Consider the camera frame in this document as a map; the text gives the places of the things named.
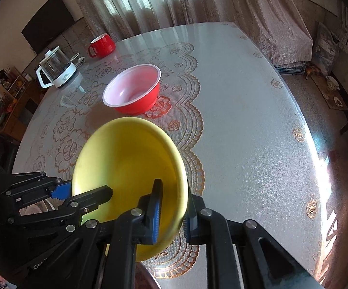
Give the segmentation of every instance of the bowl rim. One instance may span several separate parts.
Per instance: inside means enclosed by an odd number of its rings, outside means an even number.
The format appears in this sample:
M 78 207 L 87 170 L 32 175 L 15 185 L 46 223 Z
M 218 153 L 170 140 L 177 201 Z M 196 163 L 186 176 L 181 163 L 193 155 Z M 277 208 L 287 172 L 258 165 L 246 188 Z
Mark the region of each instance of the bowl rim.
M 153 67 L 156 69 L 156 71 L 158 71 L 158 77 L 157 79 L 155 80 L 154 84 L 145 92 L 143 93 L 142 95 L 140 95 L 139 97 L 127 102 L 127 103 L 123 103 L 123 104 L 110 104 L 108 103 L 106 100 L 105 100 L 105 96 L 106 96 L 106 93 L 108 93 L 110 90 L 111 90 L 111 87 L 117 82 L 119 81 L 120 77 L 122 74 L 126 74 L 127 72 L 130 72 L 130 70 L 132 69 L 135 69 L 135 68 L 138 68 L 138 67 L 141 67 L 141 66 L 149 66 L 149 67 Z M 160 80 L 160 76 L 161 76 L 161 71 L 159 69 L 159 67 L 155 66 L 154 64 L 138 64 L 138 65 L 135 65 L 135 66 L 132 66 L 132 67 L 129 67 L 128 69 L 124 70 L 123 72 L 121 72 L 120 74 L 116 75 L 110 82 L 109 84 L 106 86 L 106 88 L 104 89 L 103 91 L 103 94 L 102 94 L 102 100 L 103 100 L 103 103 L 109 107 L 123 107 L 123 106 L 127 106 L 127 105 L 130 105 L 138 100 L 140 100 L 141 98 L 143 98 L 144 96 L 146 96 L 147 94 L 149 94 L 154 88 L 155 86 L 158 84 L 159 80 Z
M 333 77 L 328 75 L 327 79 L 329 80 L 329 82 L 331 82 L 335 87 L 339 88 L 339 83 L 338 81 Z

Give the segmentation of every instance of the round table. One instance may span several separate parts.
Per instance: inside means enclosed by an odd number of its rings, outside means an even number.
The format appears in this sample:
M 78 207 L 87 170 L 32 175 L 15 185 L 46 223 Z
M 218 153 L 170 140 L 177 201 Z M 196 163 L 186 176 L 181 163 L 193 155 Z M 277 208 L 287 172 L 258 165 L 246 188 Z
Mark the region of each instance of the round table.
M 226 219 L 258 221 L 311 274 L 322 267 L 330 189 L 306 121 L 288 87 L 233 23 L 148 32 L 117 43 L 71 81 L 48 90 L 21 142 L 13 172 L 44 170 L 70 179 L 84 143 L 122 115 L 101 100 L 128 67 L 162 71 L 153 108 L 182 154 L 192 193 Z M 173 243 L 144 262 L 163 288 L 206 288 L 205 248 Z

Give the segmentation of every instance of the red bowl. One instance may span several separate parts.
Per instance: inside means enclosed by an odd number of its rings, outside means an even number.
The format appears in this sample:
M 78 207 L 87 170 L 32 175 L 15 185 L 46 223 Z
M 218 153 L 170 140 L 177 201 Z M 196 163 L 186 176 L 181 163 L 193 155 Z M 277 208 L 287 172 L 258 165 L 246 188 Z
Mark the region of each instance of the red bowl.
M 152 64 L 130 67 L 107 85 L 103 103 L 124 114 L 140 115 L 157 101 L 160 76 L 160 69 Z

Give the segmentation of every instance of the mug handle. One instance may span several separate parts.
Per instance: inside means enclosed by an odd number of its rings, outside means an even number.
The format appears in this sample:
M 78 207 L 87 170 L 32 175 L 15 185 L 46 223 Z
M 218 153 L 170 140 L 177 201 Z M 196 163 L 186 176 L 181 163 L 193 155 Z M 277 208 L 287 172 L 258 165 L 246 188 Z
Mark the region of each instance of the mug handle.
M 40 71 L 42 70 L 41 67 L 39 67 L 37 70 L 36 70 L 36 75 L 38 76 L 38 81 L 40 83 L 40 85 L 42 86 L 42 88 L 48 88 L 48 87 L 51 87 L 53 85 L 52 82 L 50 82 L 49 84 L 45 84 L 43 82 L 43 79 L 42 79 L 42 76 L 40 75 Z
M 92 54 L 91 54 L 90 49 L 93 49 L 93 50 L 94 50 L 95 55 L 92 55 Z M 90 55 L 91 57 L 96 57 L 95 48 L 94 48 L 92 45 L 89 46 L 89 55 Z

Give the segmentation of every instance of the white electric kettle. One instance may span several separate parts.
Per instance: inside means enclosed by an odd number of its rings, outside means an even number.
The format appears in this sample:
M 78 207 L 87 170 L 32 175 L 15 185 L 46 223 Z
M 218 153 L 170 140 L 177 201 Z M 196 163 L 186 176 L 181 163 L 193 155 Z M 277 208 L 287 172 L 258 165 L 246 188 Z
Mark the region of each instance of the white electric kettle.
M 46 75 L 50 81 L 48 84 L 43 82 L 40 71 Z M 75 73 L 75 65 L 66 57 L 61 49 L 57 46 L 52 51 L 49 50 L 45 54 L 45 58 L 39 63 L 36 75 L 42 88 L 50 86 L 60 87 Z

